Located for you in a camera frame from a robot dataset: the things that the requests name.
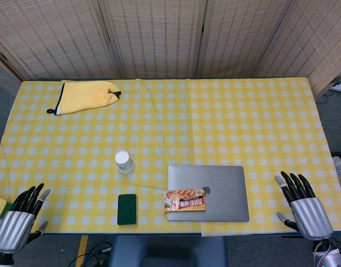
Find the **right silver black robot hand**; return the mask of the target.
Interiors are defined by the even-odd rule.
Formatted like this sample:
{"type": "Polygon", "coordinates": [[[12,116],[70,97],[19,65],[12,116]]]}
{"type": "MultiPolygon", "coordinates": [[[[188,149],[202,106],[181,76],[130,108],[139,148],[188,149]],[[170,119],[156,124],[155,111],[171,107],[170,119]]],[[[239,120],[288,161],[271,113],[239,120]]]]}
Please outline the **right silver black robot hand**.
{"type": "Polygon", "coordinates": [[[274,179],[294,216],[294,220],[291,221],[277,212],[278,219],[307,240],[318,241],[330,238],[333,233],[332,225],[309,181],[301,174],[287,174],[284,171],[280,176],[274,176],[274,179]]]}

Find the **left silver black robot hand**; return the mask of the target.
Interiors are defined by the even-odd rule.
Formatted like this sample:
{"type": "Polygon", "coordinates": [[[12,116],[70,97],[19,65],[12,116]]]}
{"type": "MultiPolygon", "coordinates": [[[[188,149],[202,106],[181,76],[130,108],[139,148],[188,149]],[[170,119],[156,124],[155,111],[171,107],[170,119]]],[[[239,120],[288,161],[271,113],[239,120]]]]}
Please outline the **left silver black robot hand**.
{"type": "Polygon", "coordinates": [[[43,187],[41,183],[20,193],[3,217],[0,224],[0,254],[15,254],[46,231],[48,220],[32,232],[34,221],[51,192],[50,189],[42,191],[43,187]]]}

